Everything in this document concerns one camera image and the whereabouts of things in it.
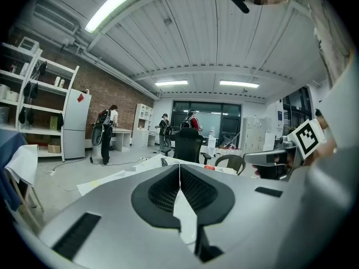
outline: office chair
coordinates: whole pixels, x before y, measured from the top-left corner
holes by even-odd
[[[174,147],[175,159],[190,161],[192,163],[200,162],[200,151],[203,143],[203,136],[198,134],[195,128],[182,128],[174,135],[176,145]],[[202,153],[204,157],[204,164],[211,159],[211,156]]]
[[[227,168],[232,168],[237,172],[237,175],[240,175],[244,169],[246,168],[246,162],[243,159],[242,156],[239,155],[224,155],[219,157],[216,161],[214,166],[217,166],[221,161],[223,160],[227,160],[228,159],[228,164],[227,164]]]

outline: shelving unit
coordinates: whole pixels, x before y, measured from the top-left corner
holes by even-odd
[[[48,152],[47,147],[39,147],[38,156],[39,157],[54,157],[54,156],[60,156],[62,158],[62,161],[65,161],[65,154],[63,152],[63,127],[59,131],[54,131],[49,128],[42,128],[37,126],[30,126],[28,125],[27,121],[25,124],[20,124],[18,121],[18,117],[20,114],[21,109],[24,108],[32,108],[34,110],[40,110],[44,112],[54,113],[54,114],[62,114],[63,119],[65,119],[66,114],[66,106],[68,102],[68,96],[70,94],[70,90],[73,84],[73,81],[76,77],[77,71],[79,70],[79,67],[77,66],[76,69],[70,69],[67,68],[61,64],[58,64],[56,62],[50,61],[48,59],[45,59],[41,57],[42,50],[38,49],[35,53],[26,50],[24,48],[15,47],[13,45],[8,45],[5,43],[1,44],[1,53],[3,56],[9,59],[13,59],[14,61],[20,62],[20,63],[29,63],[25,75],[17,75],[15,73],[10,73],[7,71],[4,71],[0,69],[0,79],[9,80],[12,82],[17,82],[21,84],[21,89],[19,92],[19,100],[17,102],[15,101],[9,101],[5,99],[0,99],[0,103],[10,104],[16,106],[16,122],[15,124],[0,124],[0,129],[7,129],[12,131],[19,131],[22,133],[31,133],[35,135],[50,135],[50,136],[60,136],[61,138],[61,153],[60,154],[51,154]],[[46,71],[52,74],[55,74],[57,76],[60,76],[61,78],[65,78],[70,80],[69,86],[67,89],[63,89],[51,84],[48,84],[43,81],[38,81],[34,79],[34,76],[32,76],[34,72],[34,68],[36,66],[40,66],[44,62],[47,62],[47,68]],[[24,100],[24,88],[28,82],[31,82],[32,84],[38,84],[38,89],[42,91],[51,92],[55,95],[61,95],[65,96],[65,102],[63,105],[62,110],[57,109],[51,109],[46,108],[43,106],[36,106],[31,105],[30,103],[25,103]]]
[[[137,104],[134,130],[132,132],[132,147],[146,147],[148,145],[149,129],[153,120],[153,108],[144,104]]]

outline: black mesh vent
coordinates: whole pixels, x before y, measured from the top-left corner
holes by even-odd
[[[52,249],[64,258],[72,260],[100,219],[98,215],[85,213]]]
[[[181,167],[181,189],[194,212],[209,206],[217,197],[217,190],[210,184]]]
[[[173,213],[174,201],[179,189],[178,172],[173,172],[149,188],[148,198],[159,209]]]

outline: fluorescent ceiling light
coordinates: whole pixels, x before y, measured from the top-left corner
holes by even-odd
[[[220,114],[220,113],[212,112],[211,114]],[[228,113],[223,113],[223,115],[228,115]]]
[[[160,82],[155,83],[156,86],[173,86],[173,85],[188,85],[187,80],[186,81],[172,81],[172,82]]]
[[[120,6],[126,0],[107,0],[100,9],[97,10],[95,15],[91,18],[85,27],[85,30],[89,33],[93,33],[100,23],[106,19],[106,17]]]
[[[219,82],[219,84],[226,86],[240,86],[240,87],[254,87],[254,88],[258,88],[259,86],[259,84],[254,84],[254,83],[232,82],[232,81],[221,81]]]

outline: red jacket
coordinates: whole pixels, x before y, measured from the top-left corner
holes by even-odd
[[[195,128],[196,130],[200,130],[200,123],[198,122],[198,119],[196,117],[190,117],[188,119],[191,122],[191,127]]]

